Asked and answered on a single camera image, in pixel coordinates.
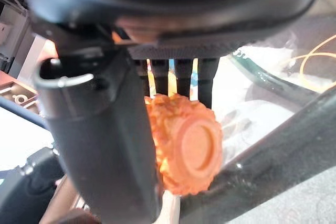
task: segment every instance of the yellow wire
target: yellow wire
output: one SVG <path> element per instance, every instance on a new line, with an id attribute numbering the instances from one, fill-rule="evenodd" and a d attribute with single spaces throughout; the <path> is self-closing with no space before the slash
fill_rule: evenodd
<path id="1" fill-rule="evenodd" d="M 319 87 L 319 86 L 316 86 L 314 84 L 312 84 L 310 81 L 307 80 L 307 78 L 304 76 L 304 71 L 305 71 L 305 67 L 306 67 L 306 64 L 307 64 L 307 61 L 310 59 L 310 57 L 312 56 L 329 56 L 329 57 L 332 57 L 332 58 L 336 58 L 336 54 L 334 53 L 330 53 L 330 52 L 316 52 L 318 49 L 320 49 L 322 46 L 324 46 L 325 44 L 327 44 L 328 42 L 332 41 L 336 39 L 336 34 L 331 36 L 330 38 L 326 39 L 325 41 L 323 41 L 322 43 L 320 43 L 319 45 L 317 45 L 313 50 L 311 50 L 307 55 L 301 55 L 301 56 L 297 56 L 297 57 L 294 57 L 294 58 L 291 58 L 289 60 L 286 60 L 284 61 L 282 64 L 284 63 L 287 63 L 289 61 L 292 61 L 292 60 L 296 60 L 296 59 L 302 59 L 303 58 L 303 62 L 301 63 L 301 66 L 300 66 L 300 72 L 299 72 L 299 78 L 303 84 L 303 86 L 305 88 L 308 88 L 310 90 L 313 90 L 315 92 L 319 92 L 319 93 L 322 93 L 324 92 L 325 90 L 329 89 L 329 88 L 332 88 L 334 86 L 336 86 L 336 81 L 333 82 L 332 84 L 330 85 L 327 85 L 325 87 Z"/>

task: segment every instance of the black metal frame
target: black metal frame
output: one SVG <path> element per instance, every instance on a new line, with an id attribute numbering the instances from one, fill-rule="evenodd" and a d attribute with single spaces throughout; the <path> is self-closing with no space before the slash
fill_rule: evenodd
<path id="1" fill-rule="evenodd" d="M 180 223 L 230 221 L 335 166 L 335 110 L 332 88 L 227 164 L 209 191 L 182 198 Z"/>

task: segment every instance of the orange textured cap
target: orange textured cap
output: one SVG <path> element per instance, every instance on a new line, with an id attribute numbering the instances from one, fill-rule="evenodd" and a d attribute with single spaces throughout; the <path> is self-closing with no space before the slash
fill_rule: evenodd
<path id="1" fill-rule="evenodd" d="M 178 94 L 145 102 L 165 189 L 175 195 L 207 190 L 222 164 L 222 131 L 214 112 Z"/>

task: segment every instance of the black plastic handle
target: black plastic handle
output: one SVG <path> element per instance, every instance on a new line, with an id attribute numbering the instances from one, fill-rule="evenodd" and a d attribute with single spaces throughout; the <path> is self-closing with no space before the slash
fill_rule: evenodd
<path id="1" fill-rule="evenodd" d="M 71 57 L 47 60 L 35 86 L 65 170 L 92 212 L 103 223 L 152 223 L 162 189 L 141 82 L 126 50 L 104 53 L 100 62 L 78 61 L 76 74 Z"/>

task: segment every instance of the white wall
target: white wall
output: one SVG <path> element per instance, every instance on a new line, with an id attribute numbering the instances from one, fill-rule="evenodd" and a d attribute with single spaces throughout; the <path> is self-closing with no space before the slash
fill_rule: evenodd
<path id="1" fill-rule="evenodd" d="M 25 63 L 23 64 L 20 74 L 17 78 L 19 81 L 27 85 L 33 86 L 31 76 L 36 67 L 38 58 L 43 50 L 43 46 L 45 45 L 45 43 L 46 43 L 45 38 L 36 35 L 32 47 L 30 48 L 27 58 L 25 60 Z"/>
<path id="2" fill-rule="evenodd" d="M 8 57 L 14 57 L 24 36 L 28 17 L 17 13 L 5 5 L 0 15 L 0 22 L 12 25 L 7 41 L 3 45 L 0 45 L 0 53 Z"/>

